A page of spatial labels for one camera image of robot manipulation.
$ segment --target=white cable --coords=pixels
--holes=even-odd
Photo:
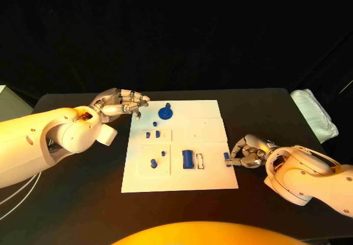
[[[29,183],[32,182],[33,178],[37,176],[39,174],[33,175],[32,179],[27,181],[27,183],[19,188],[19,190],[0,202],[0,205],[23,190],[23,188],[29,185]]]
[[[35,188],[35,186],[36,186],[36,183],[37,183],[37,181],[39,181],[39,177],[37,177],[37,179],[36,179],[36,181],[35,181],[35,184],[33,184],[33,187],[30,188],[30,190],[29,190],[29,192],[27,192],[27,195],[24,196],[24,198],[22,199],[22,201],[19,202],[19,204],[14,206],[14,208],[7,212],[7,214],[0,218],[0,220],[11,213],[11,211],[20,206],[20,204],[22,204],[22,202],[24,201],[24,199],[27,198],[27,196],[29,196],[29,194],[30,194],[30,192],[32,192],[32,190],[33,190],[33,188]]]

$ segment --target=white cloth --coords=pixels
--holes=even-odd
[[[339,135],[339,130],[310,89],[292,91],[291,97],[320,143],[326,142]]]

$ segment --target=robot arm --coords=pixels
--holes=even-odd
[[[0,122],[0,188],[85,151],[95,140],[111,145],[117,130],[104,123],[125,113],[138,120],[138,108],[148,101],[143,94],[112,88],[95,97],[89,106],[60,108]],[[48,147],[48,140],[56,144]]]
[[[290,202],[304,206],[316,197],[337,212],[353,217],[353,166],[340,165],[330,157],[301,146],[279,148],[254,135],[246,135],[239,142],[235,150],[242,148],[246,152],[251,149],[254,159],[265,163],[265,184]],[[310,152],[326,158],[334,167]],[[233,158],[236,153],[238,151],[232,152],[225,163],[235,162],[233,165],[249,167],[243,159],[248,160],[251,154],[246,156],[245,153],[243,158]],[[252,162],[252,166],[258,167],[259,164]]]

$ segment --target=white paper sheet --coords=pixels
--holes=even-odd
[[[167,102],[173,117],[163,120],[158,110]],[[151,101],[140,111],[140,121],[131,120],[121,192],[236,189],[233,167],[223,162],[229,149],[218,101]],[[193,169],[183,169],[183,150],[193,151]],[[203,169],[197,169],[196,154],[202,154]]]

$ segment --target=table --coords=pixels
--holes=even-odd
[[[278,145],[300,144],[323,152],[284,89],[145,94],[153,100],[218,100],[231,149],[252,133]],[[88,105],[94,97],[95,94],[45,95],[33,112]],[[241,223],[301,240],[353,236],[352,218],[317,199],[304,207],[290,203],[264,184],[262,167],[235,167],[239,189],[121,193],[130,120],[131,115],[124,115],[109,123],[118,130],[111,146],[95,142],[84,153],[43,171],[30,196],[0,221],[1,243],[108,244],[150,227],[183,221]],[[0,200],[20,186],[3,188]],[[1,213],[24,194],[3,205]]]

